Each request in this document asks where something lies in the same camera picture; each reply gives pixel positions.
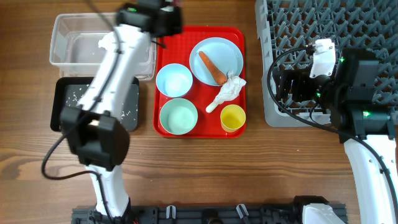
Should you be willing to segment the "orange carrot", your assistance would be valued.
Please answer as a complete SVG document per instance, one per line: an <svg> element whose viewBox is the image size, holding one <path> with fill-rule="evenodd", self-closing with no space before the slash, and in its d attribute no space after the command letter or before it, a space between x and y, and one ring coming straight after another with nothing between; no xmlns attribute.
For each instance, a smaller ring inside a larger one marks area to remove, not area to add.
<svg viewBox="0 0 398 224"><path fill-rule="evenodd" d="M210 58L203 51L199 51L198 54L203 63L205 64L205 67L208 69L211 76L213 77L214 81L218 85L225 84L228 80L225 74L218 69L218 67L210 60Z"/></svg>

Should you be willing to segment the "mint green bowl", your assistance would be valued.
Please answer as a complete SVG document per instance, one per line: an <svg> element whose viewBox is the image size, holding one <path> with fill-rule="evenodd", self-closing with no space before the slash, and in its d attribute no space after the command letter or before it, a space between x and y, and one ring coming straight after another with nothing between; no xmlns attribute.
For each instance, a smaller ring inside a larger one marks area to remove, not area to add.
<svg viewBox="0 0 398 224"><path fill-rule="evenodd" d="M196 126L198 111L191 101L184 98L175 98L163 105L159 119L162 127L168 133L184 135Z"/></svg>

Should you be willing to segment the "white rice pile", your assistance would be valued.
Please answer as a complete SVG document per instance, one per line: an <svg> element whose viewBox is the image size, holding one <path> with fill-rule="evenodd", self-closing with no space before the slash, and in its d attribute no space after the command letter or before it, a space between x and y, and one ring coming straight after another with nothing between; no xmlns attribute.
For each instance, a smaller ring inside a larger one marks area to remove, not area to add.
<svg viewBox="0 0 398 224"><path fill-rule="evenodd" d="M63 102L65 106L76 106L78 101L84 96L89 84L68 85L65 87ZM123 110L121 112L121 119L125 120L132 118L137 120L139 104L139 86L132 84L129 93L123 103Z"/></svg>

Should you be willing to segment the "red snack wrapper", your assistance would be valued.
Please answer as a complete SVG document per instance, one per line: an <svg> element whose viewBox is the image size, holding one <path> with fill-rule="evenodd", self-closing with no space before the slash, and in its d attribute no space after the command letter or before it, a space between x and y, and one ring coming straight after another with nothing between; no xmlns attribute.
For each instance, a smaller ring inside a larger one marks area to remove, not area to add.
<svg viewBox="0 0 398 224"><path fill-rule="evenodd" d="M173 0L173 6L181 7L182 6L182 0Z"/></svg>

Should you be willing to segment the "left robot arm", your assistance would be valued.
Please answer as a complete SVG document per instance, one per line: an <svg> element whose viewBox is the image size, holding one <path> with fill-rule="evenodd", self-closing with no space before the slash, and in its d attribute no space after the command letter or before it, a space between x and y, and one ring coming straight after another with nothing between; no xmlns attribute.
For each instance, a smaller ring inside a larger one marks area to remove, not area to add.
<svg viewBox="0 0 398 224"><path fill-rule="evenodd" d="M123 223L130 207L121 168L130 141L121 124L124 102L149 46L158 37L182 32L180 4L126 3L111 29L98 43L106 54L96 75L76 106L64 107L60 121L71 153L92 176L95 218L102 223Z"/></svg>

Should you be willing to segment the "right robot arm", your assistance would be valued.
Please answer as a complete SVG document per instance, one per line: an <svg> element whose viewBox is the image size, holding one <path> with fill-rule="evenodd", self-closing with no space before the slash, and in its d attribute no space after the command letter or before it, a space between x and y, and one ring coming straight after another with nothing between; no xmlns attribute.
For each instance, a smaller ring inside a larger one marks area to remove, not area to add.
<svg viewBox="0 0 398 224"><path fill-rule="evenodd" d="M373 103L376 54L345 48L337 58L332 47L308 45L302 50L312 54L312 66L282 71L271 99L286 112L279 101L292 90L295 98L314 99L329 110L330 127L289 116L339 136L353 171L363 223L397 223L396 129L391 110Z"/></svg>

